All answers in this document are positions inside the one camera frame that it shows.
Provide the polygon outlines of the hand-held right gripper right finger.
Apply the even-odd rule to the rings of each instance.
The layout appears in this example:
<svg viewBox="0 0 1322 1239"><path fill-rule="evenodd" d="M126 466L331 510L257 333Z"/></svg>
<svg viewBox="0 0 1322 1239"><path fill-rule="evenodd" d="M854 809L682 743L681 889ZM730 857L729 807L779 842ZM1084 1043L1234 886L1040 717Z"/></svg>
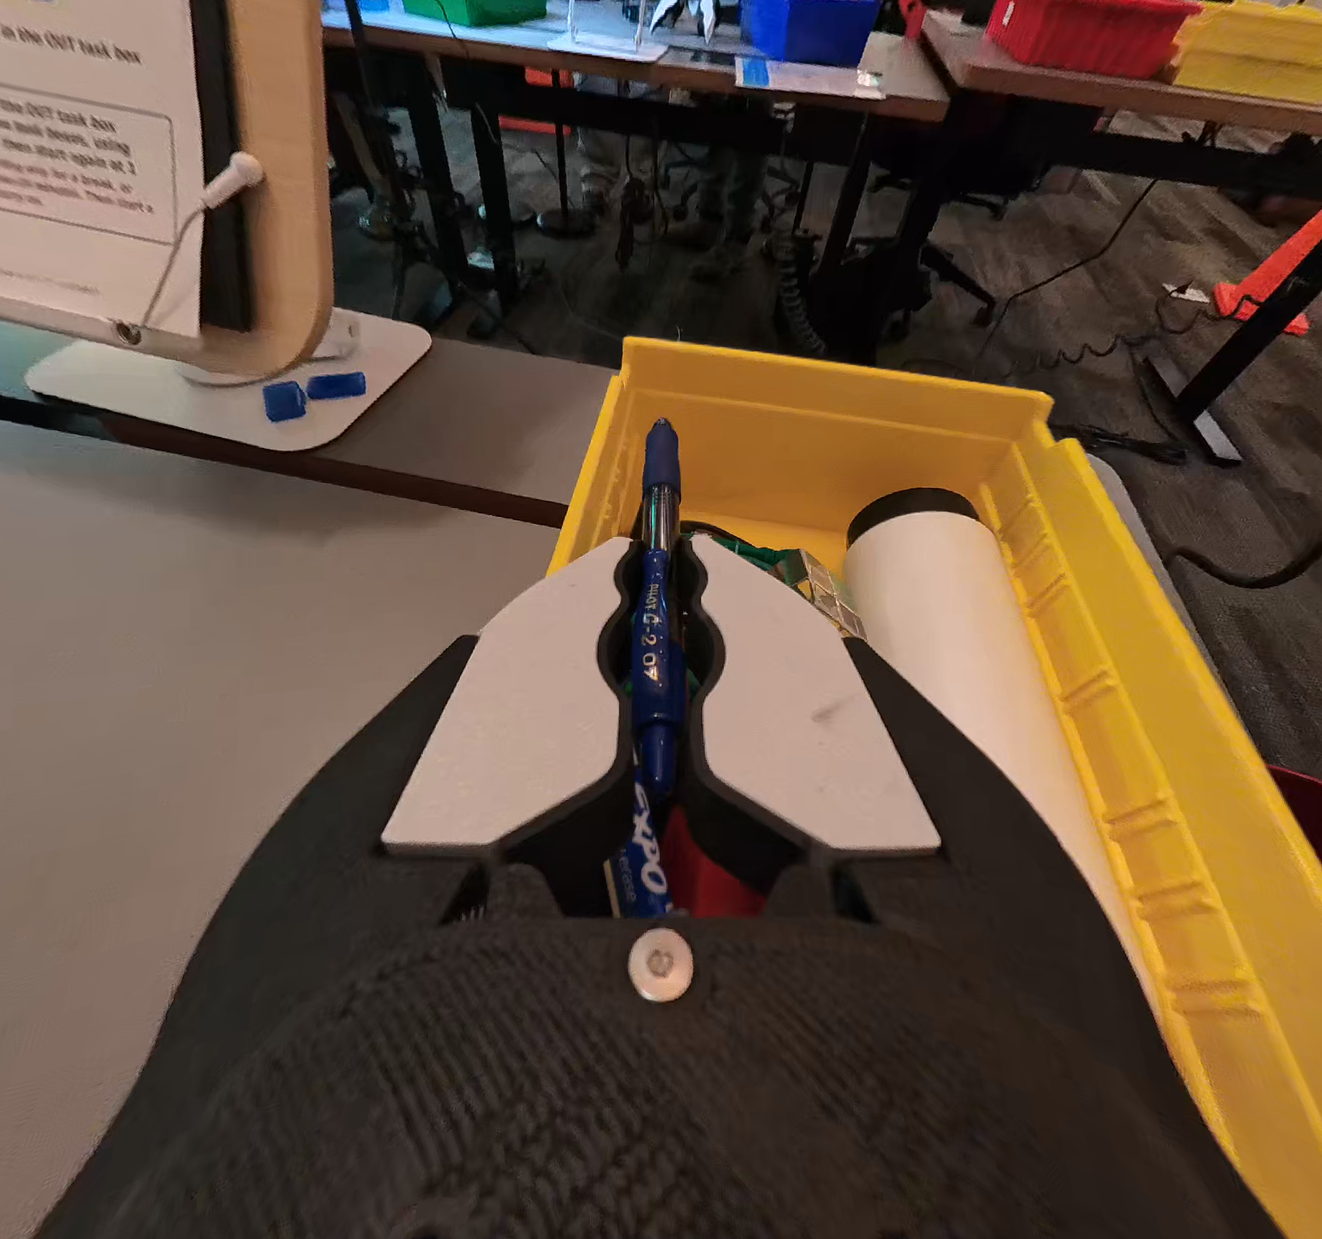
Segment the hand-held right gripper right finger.
<svg viewBox="0 0 1322 1239"><path fill-rule="evenodd" d="M703 759L802 847L915 856L941 835L835 623L792 586L700 535L697 595L719 642Z"/></svg>

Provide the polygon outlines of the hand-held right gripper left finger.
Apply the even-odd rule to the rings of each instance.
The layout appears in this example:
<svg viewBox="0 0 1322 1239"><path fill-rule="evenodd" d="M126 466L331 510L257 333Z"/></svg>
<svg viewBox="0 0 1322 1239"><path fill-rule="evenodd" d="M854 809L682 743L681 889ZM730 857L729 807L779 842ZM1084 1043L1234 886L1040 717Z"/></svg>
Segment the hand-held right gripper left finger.
<svg viewBox="0 0 1322 1239"><path fill-rule="evenodd" d="M600 649L630 547L604 542L482 627L385 825L389 852L494 850L608 777L620 695Z"/></svg>

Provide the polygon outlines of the red block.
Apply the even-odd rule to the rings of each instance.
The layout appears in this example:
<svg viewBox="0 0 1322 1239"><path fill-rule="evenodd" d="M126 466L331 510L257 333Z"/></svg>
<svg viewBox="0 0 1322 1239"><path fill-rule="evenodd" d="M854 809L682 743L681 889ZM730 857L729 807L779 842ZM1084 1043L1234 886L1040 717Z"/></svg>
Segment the red block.
<svg viewBox="0 0 1322 1239"><path fill-rule="evenodd" d="M711 857L685 813L670 820L660 850L675 912L700 919L759 919L768 912L769 885L759 887Z"/></svg>

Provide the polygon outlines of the white cylinder with black cap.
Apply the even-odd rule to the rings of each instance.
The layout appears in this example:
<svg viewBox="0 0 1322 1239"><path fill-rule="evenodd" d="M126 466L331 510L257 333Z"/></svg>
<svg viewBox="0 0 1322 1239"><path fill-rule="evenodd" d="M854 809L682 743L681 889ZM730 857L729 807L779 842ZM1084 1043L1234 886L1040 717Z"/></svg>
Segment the white cylinder with black cap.
<svg viewBox="0 0 1322 1239"><path fill-rule="evenodd" d="M1139 934L995 529L955 489L894 489L850 521L843 576L868 644L1044 818L1099 900L1159 1014Z"/></svg>

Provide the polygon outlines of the blue and white marker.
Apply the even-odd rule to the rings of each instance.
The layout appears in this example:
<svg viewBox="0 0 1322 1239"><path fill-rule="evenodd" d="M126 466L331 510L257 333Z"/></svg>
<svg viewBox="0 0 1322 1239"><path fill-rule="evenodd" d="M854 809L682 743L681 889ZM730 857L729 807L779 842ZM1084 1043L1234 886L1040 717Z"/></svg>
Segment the blue and white marker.
<svg viewBox="0 0 1322 1239"><path fill-rule="evenodd" d="M634 784L630 836L604 861L604 882L615 918L656 919L675 911L652 803L641 781Z"/></svg>

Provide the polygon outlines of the blue ballpoint pen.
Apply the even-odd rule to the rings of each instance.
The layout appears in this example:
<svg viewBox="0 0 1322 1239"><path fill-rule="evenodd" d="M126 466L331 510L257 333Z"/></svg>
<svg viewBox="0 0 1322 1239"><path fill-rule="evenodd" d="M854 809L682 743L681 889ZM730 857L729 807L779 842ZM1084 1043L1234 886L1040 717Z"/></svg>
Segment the blue ballpoint pen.
<svg viewBox="0 0 1322 1239"><path fill-rule="evenodd" d="M652 810L674 795L686 737L682 495L681 437L670 421L659 419L644 445L641 576L630 633L637 784Z"/></svg>

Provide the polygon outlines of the yellow plastic bin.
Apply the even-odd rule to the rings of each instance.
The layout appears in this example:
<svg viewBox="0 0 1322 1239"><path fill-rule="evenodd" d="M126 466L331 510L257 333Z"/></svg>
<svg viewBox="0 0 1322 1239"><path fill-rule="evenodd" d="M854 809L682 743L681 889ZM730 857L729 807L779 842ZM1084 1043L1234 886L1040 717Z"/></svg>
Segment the yellow plastic bin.
<svg viewBox="0 0 1322 1239"><path fill-rule="evenodd" d="M1311 2L1208 4L1182 24L1175 42L1175 85L1321 104L1321 9Z"/></svg>
<svg viewBox="0 0 1322 1239"><path fill-rule="evenodd" d="M633 524L659 417L689 516L831 565L876 498L967 498L998 536L1171 1054L1281 1230L1320 1236L1320 858L1050 410L1029 389L634 337L549 572Z"/></svg>

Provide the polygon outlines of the blue clip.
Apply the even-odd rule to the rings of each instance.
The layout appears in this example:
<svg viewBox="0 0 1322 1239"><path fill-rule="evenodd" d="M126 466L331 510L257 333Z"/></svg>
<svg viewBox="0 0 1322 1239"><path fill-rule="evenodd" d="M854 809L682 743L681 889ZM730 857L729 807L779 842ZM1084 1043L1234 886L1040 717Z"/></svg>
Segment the blue clip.
<svg viewBox="0 0 1322 1239"><path fill-rule="evenodd" d="M305 418L312 404L359 401L368 394L367 374L361 370L337 370L306 378L286 378L265 383L262 405L270 423Z"/></svg>

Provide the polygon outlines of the white stand base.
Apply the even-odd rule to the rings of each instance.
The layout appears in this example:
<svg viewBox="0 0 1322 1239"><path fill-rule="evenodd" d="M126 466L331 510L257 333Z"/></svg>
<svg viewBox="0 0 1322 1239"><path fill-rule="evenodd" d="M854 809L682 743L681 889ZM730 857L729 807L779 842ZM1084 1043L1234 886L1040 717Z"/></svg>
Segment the white stand base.
<svg viewBox="0 0 1322 1239"><path fill-rule="evenodd" d="M432 333L419 324L335 308L313 352L268 377L211 372L167 356L75 339L31 366L25 383L47 399L247 447L303 452L341 437L432 346ZM364 371L367 396L313 403L298 421L266 419L265 383L323 371Z"/></svg>

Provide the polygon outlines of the orange traffic cone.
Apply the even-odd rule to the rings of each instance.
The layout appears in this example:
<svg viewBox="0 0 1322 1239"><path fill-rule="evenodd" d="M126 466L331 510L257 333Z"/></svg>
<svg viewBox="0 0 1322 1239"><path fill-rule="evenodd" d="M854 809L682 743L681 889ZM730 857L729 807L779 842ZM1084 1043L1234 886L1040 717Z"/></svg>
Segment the orange traffic cone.
<svg viewBox="0 0 1322 1239"><path fill-rule="evenodd" d="M1221 319L1245 322L1292 277L1321 244L1321 211L1314 213L1303 227L1270 255L1259 262L1240 282L1221 282L1212 291L1215 315Z"/></svg>

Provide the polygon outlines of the grey desk with wooden edge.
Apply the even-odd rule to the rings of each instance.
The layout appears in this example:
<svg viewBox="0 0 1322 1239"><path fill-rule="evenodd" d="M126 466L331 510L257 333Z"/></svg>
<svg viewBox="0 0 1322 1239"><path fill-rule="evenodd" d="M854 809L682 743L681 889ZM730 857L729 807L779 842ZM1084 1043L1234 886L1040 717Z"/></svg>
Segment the grey desk with wooden edge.
<svg viewBox="0 0 1322 1239"><path fill-rule="evenodd" d="M469 301L477 311L476 338L503 334L538 353L507 316L524 287L516 249L499 118L587 127L626 138L671 140L730 147L769 156L790 155L846 169L835 205L832 231L820 266L838 279L852 239L864 188L887 126L936 129L951 110L949 87L940 79L923 45L903 35L875 32L863 64L769 64L769 87L744 87L739 70L747 56L712 50L689 39L663 42L662 53L590 54L564 46L554 20L533 24L458 28L444 20L396 8L370 16L354 30L348 10L323 15L327 50L352 52L383 94L410 112L422 169L422 188L433 199L438 240L423 251L448 280L452 305ZM695 104L608 94L527 81L527 71L587 74L638 83L646 90L692 96L733 96L794 108L790 119L774 112L739 110L723 119ZM481 187L488 207L492 265L471 265L458 246L454 180L444 148L438 100L470 112Z"/></svg>

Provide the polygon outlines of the instruction sheet board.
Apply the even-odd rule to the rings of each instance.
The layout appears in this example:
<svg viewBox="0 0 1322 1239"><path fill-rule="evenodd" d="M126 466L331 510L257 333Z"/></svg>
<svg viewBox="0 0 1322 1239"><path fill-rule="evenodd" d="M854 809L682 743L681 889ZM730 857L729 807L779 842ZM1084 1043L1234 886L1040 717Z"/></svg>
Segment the instruction sheet board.
<svg viewBox="0 0 1322 1239"><path fill-rule="evenodd" d="M206 383L332 319L323 0L2 0L3 320Z"/></svg>

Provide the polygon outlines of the red plastic bin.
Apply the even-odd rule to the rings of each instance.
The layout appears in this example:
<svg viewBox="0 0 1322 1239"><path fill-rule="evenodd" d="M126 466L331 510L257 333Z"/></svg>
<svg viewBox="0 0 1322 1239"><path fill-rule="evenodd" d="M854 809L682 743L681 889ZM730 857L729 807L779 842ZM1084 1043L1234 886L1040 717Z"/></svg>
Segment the red plastic bin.
<svg viewBox="0 0 1322 1239"><path fill-rule="evenodd" d="M985 37L1025 67L1150 79L1203 10L1194 0L996 0Z"/></svg>

